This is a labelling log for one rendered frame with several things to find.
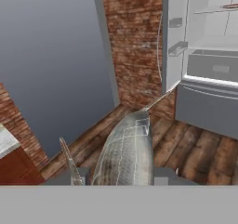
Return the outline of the white fridge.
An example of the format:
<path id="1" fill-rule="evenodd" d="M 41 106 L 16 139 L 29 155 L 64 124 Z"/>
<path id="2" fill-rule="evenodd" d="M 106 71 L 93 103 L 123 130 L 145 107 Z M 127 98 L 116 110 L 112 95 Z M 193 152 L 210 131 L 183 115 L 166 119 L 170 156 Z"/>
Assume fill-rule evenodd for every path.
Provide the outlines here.
<path id="1" fill-rule="evenodd" d="M 188 47 L 182 59 L 182 72 L 178 86 L 186 83 L 196 86 L 229 89 L 238 92 L 238 82 L 197 77 L 187 74 L 188 57 L 197 49 L 238 51 L 238 10 L 193 14 L 194 11 L 238 3 L 238 0 L 188 0 L 186 41 Z"/>

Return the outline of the grey silver fish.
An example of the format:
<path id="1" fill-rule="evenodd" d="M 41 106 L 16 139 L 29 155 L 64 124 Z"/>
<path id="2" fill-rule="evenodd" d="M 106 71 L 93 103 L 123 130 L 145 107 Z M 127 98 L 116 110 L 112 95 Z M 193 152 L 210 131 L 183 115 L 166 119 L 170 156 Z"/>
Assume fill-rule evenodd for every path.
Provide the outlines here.
<path id="1" fill-rule="evenodd" d="M 131 112 L 115 126 L 100 152 L 92 185 L 151 186 L 154 183 L 149 109 L 169 96 L 178 84 L 173 84 L 164 95 Z"/>

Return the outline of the red-brown wooden cupboard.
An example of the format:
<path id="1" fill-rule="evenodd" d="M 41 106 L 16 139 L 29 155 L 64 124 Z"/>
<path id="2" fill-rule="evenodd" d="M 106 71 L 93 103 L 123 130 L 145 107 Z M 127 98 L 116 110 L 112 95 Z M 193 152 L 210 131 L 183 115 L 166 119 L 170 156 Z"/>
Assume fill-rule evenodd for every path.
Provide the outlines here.
<path id="1" fill-rule="evenodd" d="M 22 147 L 0 158 L 0 185 L 39 185 L 44 181 Z"/>

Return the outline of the grey freezer drawer front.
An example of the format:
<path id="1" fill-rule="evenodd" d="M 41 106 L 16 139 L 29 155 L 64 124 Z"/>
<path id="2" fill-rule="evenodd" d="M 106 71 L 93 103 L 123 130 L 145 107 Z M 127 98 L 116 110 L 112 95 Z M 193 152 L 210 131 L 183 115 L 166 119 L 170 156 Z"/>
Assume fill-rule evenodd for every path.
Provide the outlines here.
<path id="1" fill-rule="evenodd" d="M 238 139 L 238 100 L 212 97 L 184 89 L 192 89 L 238 98 L 238 92 L 229 89 L 178 85 L 176 119 L 223 136 Z"/>

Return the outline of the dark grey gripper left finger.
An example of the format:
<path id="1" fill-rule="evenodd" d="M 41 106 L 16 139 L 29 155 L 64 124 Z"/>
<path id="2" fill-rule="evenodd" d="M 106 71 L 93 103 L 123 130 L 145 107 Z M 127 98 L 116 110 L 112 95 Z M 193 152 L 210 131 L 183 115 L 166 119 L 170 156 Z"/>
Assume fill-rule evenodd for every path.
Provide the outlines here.
<path id="1" fill-rule="evenodd" d="M 79 174 L 81 175 L 84 183 L 86 185 L 90 184 L 90 168 L 89 167 L 78 167 Z M 56 175 L 53 178 L 48 179 L 45 185 L 72 185 L 73 181 L 71 178 L 70 171 L 68 169 L 64 170 L 62 173 Z"/>

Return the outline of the glass fridge shelf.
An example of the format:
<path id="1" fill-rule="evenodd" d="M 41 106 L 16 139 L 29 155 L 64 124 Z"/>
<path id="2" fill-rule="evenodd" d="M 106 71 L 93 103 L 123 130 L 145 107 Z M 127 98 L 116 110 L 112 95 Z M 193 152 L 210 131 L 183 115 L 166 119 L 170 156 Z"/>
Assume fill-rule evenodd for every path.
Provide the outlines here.
<path id="1" fill-rule="evenodd" d="M 194 11 L 193 14 L 206 14 L 206 13 L 219 13 L 219 12 L 225 12 L 225 11 L 236 11 L 238 9 L 225 9 L 221 8 L 221 6 L 212 6 L 212 7 L 206 7 L 197 11 Z"/>

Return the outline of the white fridge door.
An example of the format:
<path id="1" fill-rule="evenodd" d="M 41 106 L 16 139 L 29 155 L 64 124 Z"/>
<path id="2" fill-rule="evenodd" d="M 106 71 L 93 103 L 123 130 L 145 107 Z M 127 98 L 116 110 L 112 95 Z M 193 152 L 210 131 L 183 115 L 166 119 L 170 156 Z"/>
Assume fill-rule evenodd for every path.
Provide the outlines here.
<path id="1" fill-rule="evenodd" d="M 166 93 L 180 81 L 182 59 L 188 47 L 186 19 L 188 0 L 163 0 L 162 91 Z"/>

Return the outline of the grey fridge crisper drawer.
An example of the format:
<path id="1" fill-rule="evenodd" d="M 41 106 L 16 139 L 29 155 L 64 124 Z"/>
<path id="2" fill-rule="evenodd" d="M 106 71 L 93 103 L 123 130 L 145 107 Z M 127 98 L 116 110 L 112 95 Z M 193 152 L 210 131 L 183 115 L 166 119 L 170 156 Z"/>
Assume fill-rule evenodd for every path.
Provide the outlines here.
<path id="1" fill-rule="evenodd" d="M 238 82 L 238 51 L 197 49 L 188 57 L 187 74 Z"/>

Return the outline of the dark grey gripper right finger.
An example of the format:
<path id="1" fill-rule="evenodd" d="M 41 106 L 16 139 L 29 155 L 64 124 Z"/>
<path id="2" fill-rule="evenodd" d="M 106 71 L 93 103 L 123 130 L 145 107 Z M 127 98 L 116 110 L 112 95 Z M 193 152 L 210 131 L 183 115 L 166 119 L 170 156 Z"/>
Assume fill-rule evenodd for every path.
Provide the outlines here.
<path id="1" fill-rule="evenodd" d="M 154 185 L 155 186 L 171 186 L 171 185 L 196 185 L 189 179 L 179 177 L 172 168 L 155 167 L 154 168 Z"/>

